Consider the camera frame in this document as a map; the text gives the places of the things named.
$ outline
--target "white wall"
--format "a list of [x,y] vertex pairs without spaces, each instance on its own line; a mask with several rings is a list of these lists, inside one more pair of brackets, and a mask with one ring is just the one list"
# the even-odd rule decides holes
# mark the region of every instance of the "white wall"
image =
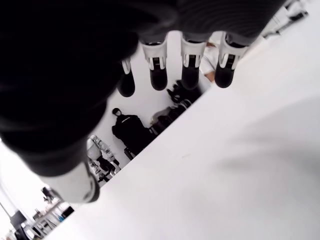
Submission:
[[[181,79],[182,60],[180,51],[180,33],[172,31],[168,34],[166,64],[167,88],[170,89],[176,80]],[[166,90],[156,91],[151,86],[150,71],[141,45],[139,45],[137,52],[131,58],[131,67],[135,81],[135,93],[131,97],[123,97],[116,90],[108,99],[107,110],[100,124],[93,131],[93,134],[109,145],[115,154],[115,158],[120,162],[121,168],[130,161],[124,153],[125,145],[112,133],[111,128],[117,119],[112,114],[112,109],[119,108],[123,114],[137,115],[143,125],[149,127],[149,122],[154,113],[173,104]]]

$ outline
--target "person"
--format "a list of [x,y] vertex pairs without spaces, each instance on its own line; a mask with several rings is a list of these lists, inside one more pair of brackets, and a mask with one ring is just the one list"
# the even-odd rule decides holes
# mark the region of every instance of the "person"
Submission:
[[215,81],[215,73],[218,65],[219,45],[222,31],[214,32],[206,43],[199,70],[211,82]]

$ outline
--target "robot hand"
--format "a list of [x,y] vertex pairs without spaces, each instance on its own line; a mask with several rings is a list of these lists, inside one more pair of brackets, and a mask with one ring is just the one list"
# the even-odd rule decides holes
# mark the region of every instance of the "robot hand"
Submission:
[[197,85],[205,42],[225,31],[215,73],[228,87],[238,60],[284,0],[4,1],[0,5],[0,137],[69,202],[97,198],[87,136],[117,84],[135,91],[138,41],[152,86],[167,85],[166,36],[181,31],[182,84]]

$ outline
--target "white tabletop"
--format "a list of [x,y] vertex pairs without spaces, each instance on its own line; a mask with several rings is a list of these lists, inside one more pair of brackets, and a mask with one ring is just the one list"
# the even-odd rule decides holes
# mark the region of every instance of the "white tabletop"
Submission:
[[318,240],[319,9],[241,62],[231,87],[213,86],[46,239]]

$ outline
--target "white table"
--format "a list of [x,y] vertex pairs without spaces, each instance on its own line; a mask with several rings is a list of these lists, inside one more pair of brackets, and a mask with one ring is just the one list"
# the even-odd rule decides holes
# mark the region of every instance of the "white table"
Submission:
[[318,240],[319,10],[242,61],[231,87],[212,87],[46,239]]

